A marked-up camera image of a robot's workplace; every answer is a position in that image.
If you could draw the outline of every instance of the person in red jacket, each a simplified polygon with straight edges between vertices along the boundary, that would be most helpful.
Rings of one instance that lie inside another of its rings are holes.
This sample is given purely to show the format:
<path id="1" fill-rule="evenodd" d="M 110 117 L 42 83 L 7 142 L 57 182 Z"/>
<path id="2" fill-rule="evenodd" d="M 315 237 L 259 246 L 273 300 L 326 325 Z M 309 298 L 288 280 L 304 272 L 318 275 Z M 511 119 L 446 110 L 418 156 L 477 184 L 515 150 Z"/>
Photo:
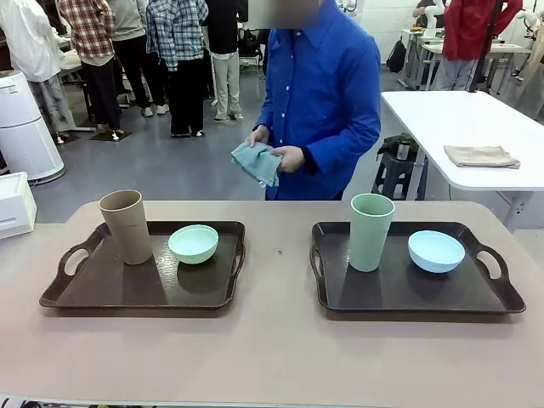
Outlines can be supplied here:
<path id="1" fill-rule="evenodd" d="M 493 34 L 502 33 L 523 0 L 502 0 L 507 7 L 499 14 Z M 434 83 L 435 91 L 462 91 L 470 85 L 496 0 L 451 0 L 445 11 L 443 59 Z"/>

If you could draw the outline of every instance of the beige towel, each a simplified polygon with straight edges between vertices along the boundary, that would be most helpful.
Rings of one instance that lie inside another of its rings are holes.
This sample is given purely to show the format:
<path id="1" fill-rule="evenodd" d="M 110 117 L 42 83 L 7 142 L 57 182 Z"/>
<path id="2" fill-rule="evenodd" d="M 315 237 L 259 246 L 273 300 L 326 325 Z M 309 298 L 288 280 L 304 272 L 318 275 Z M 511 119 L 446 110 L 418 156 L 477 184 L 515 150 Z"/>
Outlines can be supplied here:
<path id="1" fill-rule="evenodd" d="M 514 159 L 502 147 L 444 146 L 445 154 L 458 167 L 519 168 Z"/>

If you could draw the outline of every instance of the person's right hand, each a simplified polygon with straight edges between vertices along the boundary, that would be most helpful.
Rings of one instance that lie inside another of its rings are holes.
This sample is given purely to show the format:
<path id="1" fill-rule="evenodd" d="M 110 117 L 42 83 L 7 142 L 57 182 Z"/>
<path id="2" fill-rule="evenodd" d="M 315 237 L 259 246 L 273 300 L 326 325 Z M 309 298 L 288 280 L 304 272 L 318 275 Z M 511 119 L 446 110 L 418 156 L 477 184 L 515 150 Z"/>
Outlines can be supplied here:
<path id="1" fill-rule="evenodd" d="M 267 144 L 269 142 L 270 131 L 264 125 L 258 125 L 252 134 L 246 139 L 250 147 L 253 147 L 255 143 L 261 142 Z"/>

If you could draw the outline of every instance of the white box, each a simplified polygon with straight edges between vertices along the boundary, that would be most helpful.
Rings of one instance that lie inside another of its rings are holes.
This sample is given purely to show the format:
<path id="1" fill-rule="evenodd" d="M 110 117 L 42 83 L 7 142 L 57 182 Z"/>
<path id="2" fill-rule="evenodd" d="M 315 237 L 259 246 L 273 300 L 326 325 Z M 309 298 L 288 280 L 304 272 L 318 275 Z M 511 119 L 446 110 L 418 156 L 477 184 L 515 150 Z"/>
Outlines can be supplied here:
<path id="1" fill-rule="evenodd" d="M 26 173 L 0 176 L 0 240 L 33 231 L 36 210 Z"/>

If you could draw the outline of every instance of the brown cup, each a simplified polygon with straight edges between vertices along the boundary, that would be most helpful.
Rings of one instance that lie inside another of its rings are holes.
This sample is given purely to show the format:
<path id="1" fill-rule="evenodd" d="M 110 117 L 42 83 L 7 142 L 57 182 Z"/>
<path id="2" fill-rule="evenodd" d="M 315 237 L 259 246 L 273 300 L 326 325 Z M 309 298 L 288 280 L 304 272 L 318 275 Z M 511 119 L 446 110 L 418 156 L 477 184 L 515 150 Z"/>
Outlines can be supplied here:
<path id="1" fill-rule="evenodd" d="M 103 197 L 99 207 L 125 264 L 143 264 L 153 256 L 141 193 L 116 191 Z"/>

